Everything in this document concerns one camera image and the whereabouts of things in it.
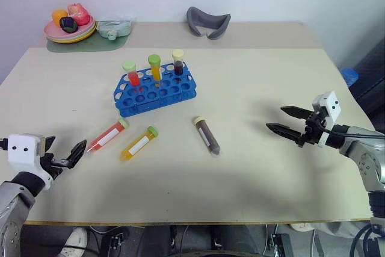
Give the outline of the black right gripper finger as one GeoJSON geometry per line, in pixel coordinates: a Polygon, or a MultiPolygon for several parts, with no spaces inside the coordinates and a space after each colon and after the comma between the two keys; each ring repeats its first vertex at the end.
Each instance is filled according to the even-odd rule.
{"type": "Polygon", "coordinates": [[[297,119],[307,120],[313,114],[313,112],[310,110],[306,110],[304,108],[296,106],[283,106],[280,107],[280,109],[289,116],[292,116],[297,119]]]}
{"type": "Polygon", "coordinates": [[[266,127],[273,133],[294,142],[297,142],[301,137],[300,132],[294,131],[290,127],[279,123],[266,123],[266,127]]]}

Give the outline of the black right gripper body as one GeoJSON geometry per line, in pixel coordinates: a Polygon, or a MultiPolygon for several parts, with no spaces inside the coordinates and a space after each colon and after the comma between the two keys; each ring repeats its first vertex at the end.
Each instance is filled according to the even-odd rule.
{"type": "Polygon", "coordinates": [[[309,111],[302,109],[299,116],[300,119],[305,120],[304,133],[301,134],[296,141],[299,147],[303,147],[305,143],[318,144],[323,134],[319,128],[325,120],[325,114],[322,111],[309,111]]]}

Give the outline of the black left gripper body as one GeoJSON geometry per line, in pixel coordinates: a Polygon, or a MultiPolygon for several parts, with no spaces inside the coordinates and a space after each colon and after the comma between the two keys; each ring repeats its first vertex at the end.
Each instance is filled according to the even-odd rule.
{"type": "Polygon", "coordinates": [[[62,174],[63,167],[53,162],[54,155],[52,153],[45,153],[40,157],[40,165],[45,172],[47,172],[53,180],[62,174]]]}

